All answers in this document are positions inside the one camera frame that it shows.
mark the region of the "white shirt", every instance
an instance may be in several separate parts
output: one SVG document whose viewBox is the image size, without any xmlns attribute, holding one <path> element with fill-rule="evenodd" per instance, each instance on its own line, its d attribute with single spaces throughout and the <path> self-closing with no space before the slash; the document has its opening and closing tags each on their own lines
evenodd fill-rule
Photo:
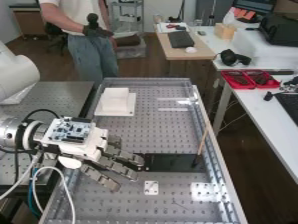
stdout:
<svg viewBox="0 0 298 224">
<path fill-rule="evenodd" d="M 102 27 L 102 29 L 106 29 L 100 11 L 98 0 L 38 0 L 38 1 L 40 4 L 42 3 L 54 4 L 62 10 L 69 19 L 72 19 L 74 22 L 82 25 L 88 25 L 86 16 L 89 15 L 89 13 L 96 13 L 98 15 L 98 24 Z M 82 36 L 81 33 L 70 32 L 68 30 L 64 30 L 64 32 Z"/>
</svg>

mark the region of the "red box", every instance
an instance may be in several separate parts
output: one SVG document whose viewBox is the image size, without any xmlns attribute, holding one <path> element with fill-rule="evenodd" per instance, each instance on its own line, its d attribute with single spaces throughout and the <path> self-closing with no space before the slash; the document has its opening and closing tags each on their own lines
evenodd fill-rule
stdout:
<svg viewBox="0 0 298 224">
<path fill-rule="evenodd" d="M 267 72 L 262 70 L 245 70 L 243 73 L 253 80 L 257 88 L 259 89 L 279 88 L 280 83 L 273 78 L 273 76 Z"/>
<path fill-rule="evenodd" d="M 226 70 L 221 72 L 221 75 L 233 89 L 254 89 L 255 83 L 239 70 Z"/>
</svg>

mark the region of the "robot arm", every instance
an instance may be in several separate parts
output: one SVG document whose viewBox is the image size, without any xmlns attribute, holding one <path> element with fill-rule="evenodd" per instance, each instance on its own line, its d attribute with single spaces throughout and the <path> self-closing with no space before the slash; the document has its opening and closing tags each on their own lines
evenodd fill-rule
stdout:
<svg viewBox="0 0 298 224">
<path fill-rule="evenodd" d="M 14 56 L 0 41 L 0 102 L 38 80 L 40 73 L 33 62 L 22 55 Z"/>
<path fill-rule="evenodd" d="M 137 172 L 122 165 L 131 164 L 135 169 L 143 166 L 143 159 L 138 155 L 121 150 L 121 138 L 109 136 L 108 130 L 82 118 L 62 117 L 53 119 L 48 126 L 40 121 L 21 122 L 17 118 L 8 118 L 0 124 L 0 145 L 29 150 L 42 145 L 45 153 L 57 155 L 61 164 L 70 169 L 80 169 L 98 184 L 112 192 L 118 191 L 120 184 L 104 175 L 100 170 L 109 170 L 130 181 L 137 181 Z"/>
<path fill-rule="evenodd" d="M 14 56 L 0 42 L 0 102 L 38 79 L 32 61 L 25 56 Z M 135 168 L 143 166 L 138 155 L 121 150 L 121 138 L 109 136 L 108 130 L 97 128 L 90 120 L 64 117 L 46 125 L 41 121 L 10 117 L 0 108 L 0 147 L 14 148 L 16 145 L 24 150 L 42 145 L 44 152 L 58 155 L 58 161 L 66 168 L 81 169 L 113 192 L 120 189 L 120 184 L 100 169 L 137 181 L 137 172 L 121 162 L 130 163 Z"/>
</svg>

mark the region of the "jeans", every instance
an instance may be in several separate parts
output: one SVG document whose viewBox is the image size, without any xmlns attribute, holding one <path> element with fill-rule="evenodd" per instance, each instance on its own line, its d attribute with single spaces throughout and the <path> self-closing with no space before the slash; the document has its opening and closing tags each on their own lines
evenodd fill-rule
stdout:
<svg viewBox="0 0 298 224">
<path fill-rule="evenodd" d="M 98 87 L 105 77 L 117 77 L 117 58 L 108 38 L 68 35 L 68 49 L 82 81 L 93 81 Z"/>
</svg>

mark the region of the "chair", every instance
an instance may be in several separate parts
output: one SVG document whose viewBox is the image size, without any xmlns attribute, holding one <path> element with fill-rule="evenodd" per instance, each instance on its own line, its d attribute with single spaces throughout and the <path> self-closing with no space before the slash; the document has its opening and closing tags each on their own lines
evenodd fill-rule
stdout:
<svg viewBox="0 0 298 224">
<path fill-rule="evenodd" d="M 68 45 L 68 34 L 62 32 L 62 30 L 57 26 L 54 26 L 52 23 L 45 23 L 45 33 L 49 35 L 52 41 L 56 38 L 60 38 L 58 41 L 56 41 L 48 46 L 46 52 L 49 53 L 50 49 L 57 47 L 60 49 L 60 55 L 62 56 L 64 48 Z"/>
</svg>

